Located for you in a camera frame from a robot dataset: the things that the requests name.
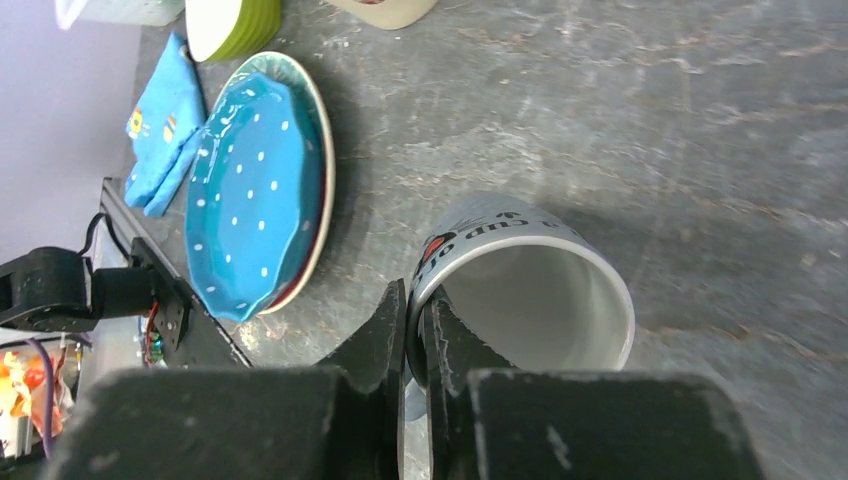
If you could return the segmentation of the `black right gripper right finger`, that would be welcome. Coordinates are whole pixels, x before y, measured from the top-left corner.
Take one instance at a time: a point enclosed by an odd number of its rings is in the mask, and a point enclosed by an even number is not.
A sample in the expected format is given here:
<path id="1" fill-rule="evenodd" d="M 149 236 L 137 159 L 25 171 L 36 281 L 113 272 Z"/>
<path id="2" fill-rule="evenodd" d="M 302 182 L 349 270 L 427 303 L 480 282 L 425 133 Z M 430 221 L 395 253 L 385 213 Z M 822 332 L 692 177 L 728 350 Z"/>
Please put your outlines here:
<path id="1" fill-rule="evenodd" d="M 687 374 L 512 368 L 443 298 L 422 313 L 435 479 L 760 479 L 730 398 Z"/>

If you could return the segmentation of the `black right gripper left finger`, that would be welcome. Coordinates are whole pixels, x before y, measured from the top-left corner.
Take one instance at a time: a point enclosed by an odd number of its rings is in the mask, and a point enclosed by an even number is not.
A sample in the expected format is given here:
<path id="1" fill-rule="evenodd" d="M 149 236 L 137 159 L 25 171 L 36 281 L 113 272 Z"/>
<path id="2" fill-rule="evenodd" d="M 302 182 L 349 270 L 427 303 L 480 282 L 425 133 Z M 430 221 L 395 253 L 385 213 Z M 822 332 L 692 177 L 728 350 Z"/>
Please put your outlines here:
<path id="1" fill-rule="evenodd" d="M 44 479 L 399 479 L 406 292 L 311 366 L 116 371 L 83 395 Z"/>

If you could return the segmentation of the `small white blue cup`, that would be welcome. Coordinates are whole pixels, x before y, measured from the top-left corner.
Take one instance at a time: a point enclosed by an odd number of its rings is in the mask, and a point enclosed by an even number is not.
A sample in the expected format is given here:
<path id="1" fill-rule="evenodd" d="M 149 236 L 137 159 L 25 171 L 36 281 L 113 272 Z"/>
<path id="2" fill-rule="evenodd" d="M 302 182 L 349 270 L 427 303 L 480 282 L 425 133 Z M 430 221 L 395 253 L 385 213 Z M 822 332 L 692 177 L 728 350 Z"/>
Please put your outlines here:
<path id="1" fill-rule="evenodd" d="M 411 278 L 411 338 L 438 288 L 519 368 L 618 371 L 630 355 L 635 312 L 621 275 L 576 230 L 515 197 L 475 191 L 436 222 Z"/>

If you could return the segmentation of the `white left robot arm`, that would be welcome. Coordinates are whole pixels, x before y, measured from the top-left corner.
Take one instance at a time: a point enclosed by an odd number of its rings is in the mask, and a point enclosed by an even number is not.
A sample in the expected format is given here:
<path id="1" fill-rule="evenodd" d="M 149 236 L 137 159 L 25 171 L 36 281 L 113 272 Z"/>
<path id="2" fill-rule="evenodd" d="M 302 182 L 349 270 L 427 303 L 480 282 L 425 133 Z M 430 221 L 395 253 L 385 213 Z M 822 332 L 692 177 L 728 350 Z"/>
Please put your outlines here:
<path id="1" fill-rule="evenodd" d="M 40 247 L 1 266 L 1 326 L 21 332 L 86 333 L 104 319 L 149 311 L 153 272 L 95 269 L 89 258 Z"/>

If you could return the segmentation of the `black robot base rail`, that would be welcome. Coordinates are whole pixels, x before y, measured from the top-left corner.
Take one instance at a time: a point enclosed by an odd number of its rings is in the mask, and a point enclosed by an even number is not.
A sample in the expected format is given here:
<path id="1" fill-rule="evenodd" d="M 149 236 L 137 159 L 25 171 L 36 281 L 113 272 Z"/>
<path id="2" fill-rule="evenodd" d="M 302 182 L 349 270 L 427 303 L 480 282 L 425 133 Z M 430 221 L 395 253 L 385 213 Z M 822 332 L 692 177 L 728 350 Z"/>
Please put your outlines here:
<path id="1" fill-rule="evenodd" d="M 125 205 L 116 179 L 103 179 L 100 204 L 110 215 L 120 244 L 129 249 L 130 264 L 153 274 L 159 301 L 153 326 L 163 338 L 165 363 L 173 368 L 251 367 L 251 361 Z"/>

